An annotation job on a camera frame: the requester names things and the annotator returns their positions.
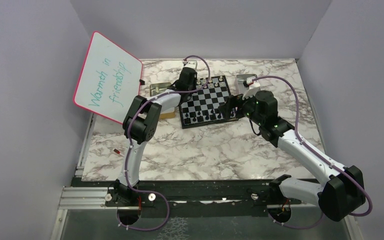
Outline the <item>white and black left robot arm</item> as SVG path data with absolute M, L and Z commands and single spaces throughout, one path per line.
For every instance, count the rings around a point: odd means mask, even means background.
M 136 202 L 138 190 L 134 186 L 139 182 L 145 147 L 156 132 L 161 113 L 181 105 L 196 91 L 196 69 L 188 63 L 182 68 L 179 79 L 163 93 L 149 98 L 137 95 L 133 99 L 122 123 L 129 146 L 124 154 L 123 169 L 112 184 L 113 190 L 109 191 L 114 201 L 127 206 Z

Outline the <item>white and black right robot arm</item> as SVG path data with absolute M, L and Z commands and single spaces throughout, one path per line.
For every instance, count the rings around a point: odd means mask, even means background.
M 329 160 L 297 132 L 297 128 L 278 115 L 278 101 L 273 93 L 260 90 L 244 98 L 230 95 L 218 107 L 224 119 L 231 118 L 236 109 L 238 118 L 246 117 L 258 126 L 259 135 L 295 158 L 317 179 L 317 183 L 299 180 L 284 174 L 269 183 L 269 199 L 284 203 L 287 199 L 301 200 L 318 206 L 330 220 L 339 222 L 366 202 L 362 171 Z

